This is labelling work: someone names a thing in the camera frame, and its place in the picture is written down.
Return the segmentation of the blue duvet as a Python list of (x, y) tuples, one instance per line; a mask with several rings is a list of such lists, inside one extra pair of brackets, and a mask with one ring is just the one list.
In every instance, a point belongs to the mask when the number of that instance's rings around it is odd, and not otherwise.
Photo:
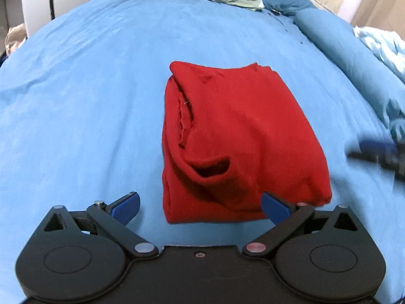
[(347, 76), (396, 141), (404, 140), (404, 83), (326, 10), (300, 10), (294, 23)]

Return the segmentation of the light blue bed sheet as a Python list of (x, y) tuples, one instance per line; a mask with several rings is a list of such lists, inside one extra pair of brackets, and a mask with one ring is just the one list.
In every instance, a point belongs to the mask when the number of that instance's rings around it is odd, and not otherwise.
[(359, 135), (389, 137), (346, 75), (290, 18), (204, 0), (90, 0), (54, 19), (1, 67), (1, 302), (25, 295), (14, 267), (52, 206), (86, 209), (131, 191), (130, 229), (157, 246), (243, 245), (268, 220), (168, 224), (161, 133), (170, 63), (269, 66), (288, 85), (328, 160), (333, 204), (347, 204), (378, 244), (378, 299), (404, 295), (404, 184), (349, 161)]

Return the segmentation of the red knit garment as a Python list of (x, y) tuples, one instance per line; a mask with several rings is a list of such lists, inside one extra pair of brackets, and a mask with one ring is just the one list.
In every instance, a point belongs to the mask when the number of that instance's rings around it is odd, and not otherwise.
[(251, 65), (170, 64), (162, 147), (171, 224), (261, 220), (261, 196), (330, 203), (328, 164), (279, 74)]

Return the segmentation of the light blue striped blanket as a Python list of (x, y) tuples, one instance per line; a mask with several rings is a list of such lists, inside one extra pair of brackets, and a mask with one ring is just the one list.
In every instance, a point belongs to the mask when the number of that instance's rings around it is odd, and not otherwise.
[(404, 82), (404, 40), (394, 31), (372, 27), (354, 27), (357, 37), (374, 56)]

